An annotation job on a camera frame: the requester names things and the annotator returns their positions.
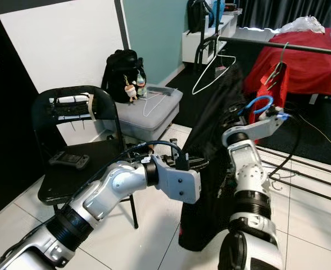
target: metal clothing rack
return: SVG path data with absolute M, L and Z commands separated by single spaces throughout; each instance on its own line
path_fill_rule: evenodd
M 202 58 L 199 58 L 199 52 L 202 51 L 204 44 L 215 41 L 226 41 L 226 42 L 234 42 L 234 43 L 247 43 L 247 44 L 256 44 L 256 45 L 263 45 L 268 47 L 274 47 L 274 48 L 284 48 L 285 44 L 283 43 L 275 43 L 275 42 L 267 42 L 267 41 L 257 41 L 257 40 L 249 40 L 249 39 L 240 39 L 240 38 L 227 38 L 227 37 L 218 37 L 217 32 L 215 32 L 215 35 L 208 37 L 203 40 L 203 43 L 200 43 L 196 53 L 195 53 L 195 66 L 194 68 L 198 68 L 198 64 L 201 66 L 202 64 Z M 326 55 L 331 55 L 331 49 L 323 49 L 323 48 L 315 48 L 315 47 L 309 47 L 309 46 L 302 46 L 302 45 L 294 45 L 294 44 L 288 44 L 287 50 L 297 50 L 297 51 L 305 51 L 305 52 L 317 52 L 317 53 L 324 53 Z
M 201 42 L 200 42 L 200 44 L 199 44 L 199 46 L 198 46 L 198 48 L 196 50 L 196 54 L 195 54 L 194 70 L 200 70 L 201 69 L 202 56 L 199 58 L 199 54 L 202 55 L 202 51 L 203 51 L 203 48 L 204 48 L 205 44 L 207 45 L 209 42 L 215 41 L 214 42 L 214 55 L 215 55 L 215 53 L 216 53 L 216 46 L 217 46 L 216 40 L 226 41 L 226 42 L 234 42 L 234 43 L 256 44 L 256 45 L 263 45 L 263 46 L 274 47 L 274 48 L 284 48 L 285 44 L 283 44 L 283 43 L 266 42 L 266 41 L 256 41 L 256 40 L 239 39 L 239 38 L 219 37 L 218 36 L 219 35 L 219 9 L 220 9 L 220 1 L 217 2 L 215 35 L 213 35 L 211 37 L 208 37 L 206 39 L 203 39 L 203 38 L 201 39 Z M 331 49 L 315 48 L 315 47 L 309 47 L 309 46 L 300 46 L 300 45 L 294 45 L 294 44 L 287 44 L 286 48 L 288 50 L 297 50 L 297 51 L 305 51 L 305 52 L 316 52 L 316 53 L 324 53 L 326 55 L 331 55 Z M 331 170 L 328 170 L 328 169 L 325 169 L 325 168 L 321 168 L 319 166 L 315 166 L 315 165 L 312 165 L 312 164 L 307 164 L 307 165 L 331 173 Z M 324 181 L 322 179 L 318 179 L 318 178 L 315 178 L 313 176 L 310 176 L 310 175 L 307 175 L 307 174 L 304 174 L 304 173 L 301 173 L 301 175 L 304 176 L 304 177 L 307 177 L 309 179 L 312 179 L 314 181 L 321 182 L 321 183 L 324 183 L 326 185 L 330 185 L 331 186 L 331 183 L 329 183 L 327 181 Z M 291 183 L 288 183 L 286 181 L 283 181 L 281 179 L 277 179 L 277 178 L 274 178 L 274 177 L 270 177 L 270 179 L 271 180 L 274 180 L 274 181 L 278 181 L 278 182 L 283 183 L 283 184 L 286 184 L 286 185 L 289 185 L 291 187 L 295 187 L 295 188 L 298 188 L 300 190 L 309 192 L 311 194 L 314 194 L 314 195 L 323 197 L 325 199 L 331 200 L 331 197 L 329 197 L 327 195 L 323 195 L 323 194 L 318 193 L 318 192 L 315 192 L 313 190 L 309 190 L 307 188 L 304 188 L 304 187 L 301 187 L 301 186 L 298 186 L 298 185 L 295 185 L 295 184 L 291 184 Z

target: black folding chair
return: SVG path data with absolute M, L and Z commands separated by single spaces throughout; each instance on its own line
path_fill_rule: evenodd
M 53 205 L 55 211 L 58 204 L 67 202 L 90 177 L 125 148 L 116 106 L 111 96 L 98 87 L 76 86 L 42 92 L 33 103 L 31 118 L 45 171 L 38 198 L 46 205 Z M 63 147 L 47 145 L 44 143 L 46 140 L 42 139 L 42 134 L 57 124 L 91 119 L 113 120 L 117 138 Z M 49 159 L 59 151 L 88 155 L 89 163 L 83 170 L 66 165 L 50 166 Z M 133 195 L 122 201 L 130 201 L 134 228 L 138 228 Z

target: black carpet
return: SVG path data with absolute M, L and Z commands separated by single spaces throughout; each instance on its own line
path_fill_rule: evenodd
M 261 49 L 262 46 L 227 44 L 225 53 L 237 57 L 237 63 L 242 68 L 245 77 L 251 71 Z M 195 96 L 192 95 L 192 88 L 199 76 L 200 72 L 195 73 L 193 65 L 188 65 L 167 85 L 177 88 L 183 93 L 180 111 L 173 123 L 191 128 L 196 125 L 202 109 L 211 96 L 211 87 Z M 212 75 L 209 73 L 202 79 L 202 86 L 210 81 L 212 81 Z M 309 99 L 309 95 L 289 94 L 286 107 L 295 109 L 331 139 L 331 99 L 320 95 L 315 105 L 310 105 Z M 296 128 L 297 126 L 289 120 L 271 137 L 262 139 L 259 145 L 273 150 L 290 152 L 296 139 Z M 331 144 L 316 129 L 303 121 L 301 121 L 301 129 L 302 138 L 295 155 L 331 165 Z

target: teal wall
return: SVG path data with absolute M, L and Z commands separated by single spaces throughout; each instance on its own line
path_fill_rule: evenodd
M 149 83 L 159 83 L 182 64 L 187 0 L 123 0 L 130 46 L 144 58 Z

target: clothing rack bar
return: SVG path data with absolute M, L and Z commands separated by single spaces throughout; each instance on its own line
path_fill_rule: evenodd
M 206 42 L 215 41 L 216 39 L 217 39 L 217 36 L 213 35 L 211 37 L 208 37 L 208 38 L 204 39 L 203 42 L 199 44 L 199 46 L 196 50 L 196 53 L 195 53 L 195 61 L 194 61 L 194 63 L 195 63 L 194 69 L 195 70 L 197 70 L 198 55 L 199 55 L 200 49 L 203 47 L 203 45 Z M 257 44 L 257 45 L 263 45 L 263 46 L 274 47 L 274 48 L 284 48 L 284 46 L 285 46 L 285 44 L 283 44 L 283 43 L 257 41 L 257 40 L 240 39 L 240 38 L 219 37 L 219 40 L 220 41 L 227 41 L 227 42 L 234 42 L 234 43 Z M 305 52 L 317 52 L 317 53 L 324 53 L 326 55 L 331 55 L 331 49 L 315 48 L 315 47 L 302 46 L 302 45 L 288 44 L 287 49 L 297 50 L 297 51 L 305 51 Z
M 271 165 L 271 166 L 277 167 L 277 165 L 274 164 L 274 163 L 271 163 L 271 162 L 268 162 L 268 161 L 265 161 L 265 160 L 262 160 L 262 162 L 267 163 L 267 164 L 269 164 L 269 165 Z M 298 174 L 299 176 L 304 176 L 304 177 L 306 177 L 306 178 L 309 178 L 309 179 L 315 180 L 315 181 L 317 181 L 317 182 L 323 183 L 323 184 L 325 184 L 325 185 L 329 185 L 329 186 L 331 186 L 331 183 L 330 183 L 330 182 L 327 182 L 327 181 L 325 181 L 325 180 L 319 179 L 319 178 L 317 178 L 317 177 L 314 177 L 314 176 L 311 176 L 311 175 L 308 175 L 308 174 L 305 174 L 305 173 L 301 173 L 301 172 L 299 172 L 299 171 L 297 171 L 297 170 L 291 170 L 291 169 L 288 169 L 288 168 L 285 168 L 285 167 L 282 167 L 281 170 L 286 170 L 287 172 L 291 172 L 291 173 L 294 173 L 294 174 Z
M 215 16 L 215 36 L 217 37 L 219 35 L 219 13 L 220 13 L 220 0 L 216 1 L 216 16 Z M 216 55 L 216 49 L 217 49 L 217 44 L 216 41 L 214 41 L 214 57 Z
M 205 14 L 203 13 L 203 9 L 200 9 L 200 18 L 201 19 L 201 32 L 200 32 L 200 43 L 204 42 L 204 31 L 205 31 Z M 203 49 L 200 50 L 200 59 L 203 60 Z
M 263 148 L 260 148 L 260 147 L 256 147 L 256 149 L 258 149 L 260 151 L 263 151 L 263 152 L 266 152 L 266 153 L 270 153 L 270 154 L 275 155 L 275 156 L 280 156 L 281 158 L 287 158 L 284 155 L 281 155 L 281 154 L 278 154 L 276 152 L 272 152 L 272 151 L 269 151 L 269 150 L 266 150 L 266 149 L 263 149 Z M 313 168 L 316 168 L 316 169 L 319 169 L 319 170 L 323 170 L 323 171 L 328 172 L 328 173 L 331 173 L 331 170 L 329 170 L 327 168 L 316 166 L 314 164 L 310 164 L 310 163 L 302 161 L 302 160 L 298 160 L 298 159 L 294 159 L 294 158 L 290 158 L 290 160 L 301 163 L 301 164 L 304 164 L 304 165 L 307 165 L 307 166 L 310 166 L 310 167 L 313 167 Z
M 291 186 L 291 187 L 294 187 L 294 188 L 298 188 L 299 190 L 303 190 L 303 191 L 309 192 L 309 193 L 311 193 L 311 194 L 314 194 L 314 195 L 319 196 L 319 197 L 323 197 L 323 198 L 328 199 L 328 200 L 331 201 L 331 197 L 329 197 L 329 196 L 327 196 L 327 195 L 323 195 L 323 194 L 318 193 L 318 192 L 315 192 L 315 191 L 313 191 L 313 190 L 308 190 L 307 188 L 304 188 L 304 187 L 298 186 L 298 185 L 296 185 L 296 184 L 288 183 L 288 182 L 286 182 L 286 181 L 284 181 L 284 180 L 277 179 L 277 178 L 272 177 L 272 176 L 269 177 L 269 178 L 270 178 L 271 180 L 278 181 L 278 182 L 283 183 L 283 184 L 285 184 L 285 185 L 288 185 L 288 186 Z

